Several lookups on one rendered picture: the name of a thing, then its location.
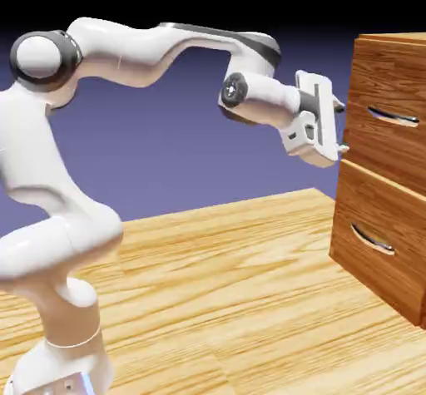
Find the wooden cabinet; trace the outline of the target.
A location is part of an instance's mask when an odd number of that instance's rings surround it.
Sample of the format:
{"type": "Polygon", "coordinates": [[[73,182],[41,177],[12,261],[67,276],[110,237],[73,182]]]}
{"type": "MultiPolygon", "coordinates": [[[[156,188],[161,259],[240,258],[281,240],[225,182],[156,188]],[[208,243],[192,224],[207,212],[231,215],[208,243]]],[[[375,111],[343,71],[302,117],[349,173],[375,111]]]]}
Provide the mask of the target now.
{"type": "Polygon", "coordinates": [[[330,257],[426,329],[426,32],[362,34],[330,257]]]}

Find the wooden drawer front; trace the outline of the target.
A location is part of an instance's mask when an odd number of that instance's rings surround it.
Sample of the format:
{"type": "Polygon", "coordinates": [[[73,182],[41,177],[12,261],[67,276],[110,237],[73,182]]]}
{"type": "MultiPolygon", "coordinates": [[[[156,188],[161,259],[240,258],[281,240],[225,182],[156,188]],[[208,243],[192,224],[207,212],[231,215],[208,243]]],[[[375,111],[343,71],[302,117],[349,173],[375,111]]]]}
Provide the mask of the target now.
{"type": "Polygon", "coordinates": [[[344,142],[344,159],[426,196],[426,44],[355,41],[344,142]],[[419,125],[381,121],[368,106],[419,125]]]}
{"type": "Polygon", "coordinates": [[[329,255],[409,322],[426,328],[426,201],[341,162],[329,255]],[[364,244],[351,223],[392,245],[395,255],[364,244]]]}

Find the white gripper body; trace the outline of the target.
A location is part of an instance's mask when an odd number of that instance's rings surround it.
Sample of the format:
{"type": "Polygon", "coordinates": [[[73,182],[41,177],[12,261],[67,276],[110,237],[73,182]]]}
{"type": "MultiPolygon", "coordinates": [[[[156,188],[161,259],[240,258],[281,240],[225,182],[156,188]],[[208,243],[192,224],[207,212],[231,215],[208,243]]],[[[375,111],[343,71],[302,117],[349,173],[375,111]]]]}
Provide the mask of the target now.
{"type": "Polygon", "coordinates": [[[334,95],[328,77],[298,70],[300,113],[295,121],[297,155],[320,168],[338,160],[338,142],[334,120],[334,95]]]}

